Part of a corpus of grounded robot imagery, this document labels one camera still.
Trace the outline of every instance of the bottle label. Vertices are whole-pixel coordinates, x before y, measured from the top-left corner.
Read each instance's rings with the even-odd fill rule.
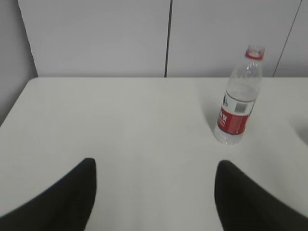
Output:
[[[237,135],[243,133],[254,105],[254,100],[240,101],[232,98],[226,92],[218,116],[218,127],[229,134]]]

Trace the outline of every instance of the cabinet door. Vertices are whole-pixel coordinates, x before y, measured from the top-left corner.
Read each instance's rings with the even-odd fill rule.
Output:
[[[160,76],[167,0],[20,0],[39,76]]]
[[[308,1],[302,1],[276,77],[308,77]]]
[[[265,46],[264,76],[273,76],[299,0],[175,0],[169,77],[226,77],[249,44]]]

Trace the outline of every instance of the white wall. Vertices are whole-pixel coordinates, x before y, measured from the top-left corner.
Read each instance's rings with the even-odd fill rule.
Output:
[[[249,44],[265,46],[263,74],[273,76],[299,3],[175,0],[167,76],[230,76]]]
[[[276,77],[308,77],[308,1],[302,1]]]
[[[38,76],[163,77],[169,0],[20,0]]]
[[[0,0],[0,124],[37,76],[17,0]]]

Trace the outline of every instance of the white table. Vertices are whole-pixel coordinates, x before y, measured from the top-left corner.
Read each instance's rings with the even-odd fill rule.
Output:
[[[211,131],[227,81],[30,81],[0,128],[0,216],[84,157],[98,172],[89,231],[221,231],[214,180],[222,159],[308,216],[308,146],[296,133],[308,128],[308,78],[264,79],[234,146]]]

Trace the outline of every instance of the water bottle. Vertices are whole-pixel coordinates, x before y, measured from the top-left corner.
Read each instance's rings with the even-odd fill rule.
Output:
[[[232,72],[214,135],[224,144],[238,143],[254,108],[262,80],[264,47],[249,46],[245,60]]]

